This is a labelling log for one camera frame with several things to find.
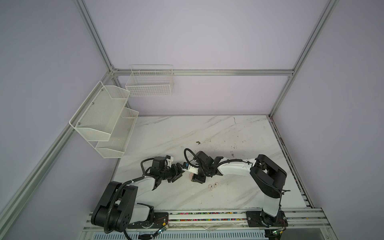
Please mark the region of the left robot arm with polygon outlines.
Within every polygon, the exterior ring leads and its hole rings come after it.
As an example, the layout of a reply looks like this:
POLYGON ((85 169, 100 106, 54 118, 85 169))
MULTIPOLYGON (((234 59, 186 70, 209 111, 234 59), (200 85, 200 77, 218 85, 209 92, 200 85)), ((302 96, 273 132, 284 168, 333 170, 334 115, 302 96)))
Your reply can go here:
POLYGON ((103 228, 106 234, 122 233, 131 227, 152 227, 157 221, 154 207, 139 203, 137 197, 154 191, 163 181, 175 182, 188 166, 173 163, 171 156, 141 161, 141 177, 124 183, 112 181, 107 185, 92 213, 91 224, 103 228))

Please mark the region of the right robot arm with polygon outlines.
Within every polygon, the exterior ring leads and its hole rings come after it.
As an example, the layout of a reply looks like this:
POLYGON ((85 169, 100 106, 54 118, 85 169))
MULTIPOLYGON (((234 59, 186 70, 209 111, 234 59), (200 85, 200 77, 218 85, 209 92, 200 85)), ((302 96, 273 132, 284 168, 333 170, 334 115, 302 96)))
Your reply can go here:
POLYGON ((258 223, 264 227, 275 227, 278 224, 287 226, 285 214, 281 210, 282 196, 288 192, 284 189, 287 178, 286 171, 266 155, 258 155, 254 159, 211 158, 202 151, 194 153, 184 149, 184 170, 190 172, 192 182, 203 184, 207 178, 214 176, 236 175, 251 177, 264 194, 264 204, 258 223))

